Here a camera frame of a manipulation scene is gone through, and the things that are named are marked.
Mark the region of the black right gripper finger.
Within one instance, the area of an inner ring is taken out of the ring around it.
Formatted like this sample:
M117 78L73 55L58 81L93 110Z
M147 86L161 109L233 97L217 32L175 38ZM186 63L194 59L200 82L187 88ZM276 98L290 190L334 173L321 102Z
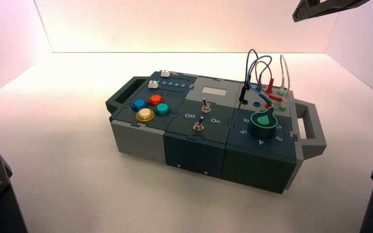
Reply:
M294 22L299 22L357 8L368 1L369 0L301 0L292 14L292 19Z

